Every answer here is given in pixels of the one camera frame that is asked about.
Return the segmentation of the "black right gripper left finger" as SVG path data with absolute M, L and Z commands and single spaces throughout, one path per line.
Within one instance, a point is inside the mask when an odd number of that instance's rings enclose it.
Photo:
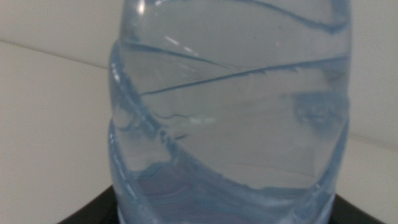
M 83 208 L 58 224 L 119 224 L 117 201 L 112 186 Z

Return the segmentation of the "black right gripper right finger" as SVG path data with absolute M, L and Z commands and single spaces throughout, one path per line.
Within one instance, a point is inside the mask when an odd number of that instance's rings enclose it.
M 329 224 L 384 224 L 336 194 Z

